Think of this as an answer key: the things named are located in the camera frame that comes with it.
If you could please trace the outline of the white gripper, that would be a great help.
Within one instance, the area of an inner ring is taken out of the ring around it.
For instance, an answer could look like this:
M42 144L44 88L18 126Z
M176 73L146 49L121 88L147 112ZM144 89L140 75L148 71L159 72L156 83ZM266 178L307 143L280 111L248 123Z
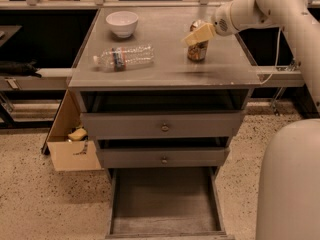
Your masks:
M211 23L194 22L190 27L190 33L181 42L186 46L193 46L212 39L216 33L229 36L238 32L232 22L230 3L218 7L211 16L211 21L214 26Z

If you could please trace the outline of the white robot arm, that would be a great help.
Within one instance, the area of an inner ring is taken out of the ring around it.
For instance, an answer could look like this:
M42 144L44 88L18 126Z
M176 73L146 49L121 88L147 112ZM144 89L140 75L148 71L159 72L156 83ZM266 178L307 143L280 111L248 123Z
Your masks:
M312 100L320 102L320 23L309 13L308 0L233 0L182 42L191 46L216 34L272 25L283 31ZM255 240L320 240L320 119L291 123L268 144Z

